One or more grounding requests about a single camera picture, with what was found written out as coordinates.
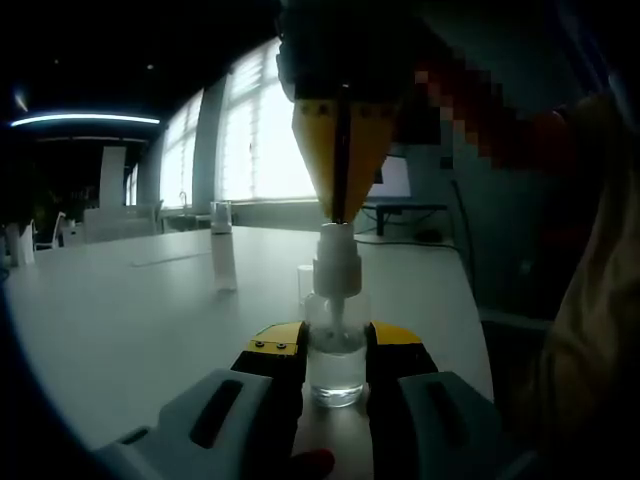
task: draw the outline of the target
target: clear plastic bottle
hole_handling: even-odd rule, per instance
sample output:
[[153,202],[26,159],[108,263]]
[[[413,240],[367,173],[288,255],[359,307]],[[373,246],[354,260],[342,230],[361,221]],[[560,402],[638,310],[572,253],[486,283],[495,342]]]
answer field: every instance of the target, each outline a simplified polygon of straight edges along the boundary
[[236,290],[238,284],[229,202],[211,202],[211,256],[214,290]]
[[323,225],[314,260],[314,293],[305,301],[308,380],[321,406],[350,405],[363,390],[370,307],[361,291],[361,270],[353,227]]

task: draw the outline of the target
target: computer monitor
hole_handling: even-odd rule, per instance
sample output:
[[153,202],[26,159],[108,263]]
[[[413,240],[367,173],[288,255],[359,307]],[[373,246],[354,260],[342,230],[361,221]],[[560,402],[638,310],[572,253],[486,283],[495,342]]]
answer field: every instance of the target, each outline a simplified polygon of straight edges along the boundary
[[375,180],[367,200],[390,200],[411,198],[409,170],[404,157],[390,155],[376,172]]

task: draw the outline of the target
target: ceiling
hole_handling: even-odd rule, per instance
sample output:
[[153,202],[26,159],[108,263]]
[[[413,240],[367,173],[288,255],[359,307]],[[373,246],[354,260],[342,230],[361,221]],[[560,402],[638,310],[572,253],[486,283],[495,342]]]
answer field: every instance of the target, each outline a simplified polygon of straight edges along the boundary
[[[5,15],[12,18],[8,22],[12,31],[6,32],[0,47],[4,127],[19,118],[51,112],[167,120],[198,89],[220,78],[240,55],[275,36],[277,4],[268,0],[240,0],[232,5],[166,2],[164,12],[162,2],[79,5],[56,5],[44,12],[38,7],[36,16],[31,6],[14,2]],[[132,12],[134,7],[142,12]],[[17,96],[28,112],[20,107]],[[31,130],[40,128],[34,125]],[[99,134],[101,129],[93,125],[87,132],[78,123],[69,123],[62,134],[76,134],[79,128],[85,135]],[[130,128],[137,137],[157,131],[148,125]]]

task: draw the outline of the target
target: ceiling light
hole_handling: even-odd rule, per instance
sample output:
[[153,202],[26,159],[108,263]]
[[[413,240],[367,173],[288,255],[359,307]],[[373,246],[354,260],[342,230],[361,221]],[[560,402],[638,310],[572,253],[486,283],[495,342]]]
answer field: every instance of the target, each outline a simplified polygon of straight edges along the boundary
[[57,115],[41,115],[39,117],[23,118],[22,120],[16,120],[11,123],[12,127],[19,125],[25,125],[27,123],[34,122],[49,122],[53,120],[116,120],[120,122],[138,122],[138,123],[152,123],[157,125],[160,120],[155,118],[143,118],[143,117],[128,117],[125,115],[105,115],[102,113],[60,113]]
[[24,101],[24,95],[21,92],[17,92],[13,98],[15,99],[16,103],[18,104],[18,106],[24,110],[25,112],[28,112],[29,109],[27,108],[27,104]]

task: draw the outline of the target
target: table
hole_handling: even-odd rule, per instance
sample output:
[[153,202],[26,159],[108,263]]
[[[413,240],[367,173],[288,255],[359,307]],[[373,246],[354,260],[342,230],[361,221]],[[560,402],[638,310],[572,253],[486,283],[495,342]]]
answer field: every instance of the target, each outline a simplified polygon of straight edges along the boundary
[[[6,294],[27,358],[88,448],[156,425],[164,404],[231,366],[256,332],[298,318],[296,267],[311,262],[318,234],[234,227],[233,235],[239,288],[231,295],[212,290],[208,231],[42,251],[34,265],[12,270]],[[374,319],[411,329],[440,370],[492,399],[458,254],[362,244],[359,251]],[[332,478],[370,478],[365,412],[361,403],[319,413],[305,396],[295,451],[329,446]]]
[[438,212],[446,211],[448,207],[442,204],[367,202],[362,206],[362,209],[376,212],[376,235],[382,237],[386,223],[384,216],[387,214],[402,215],[405,210]]

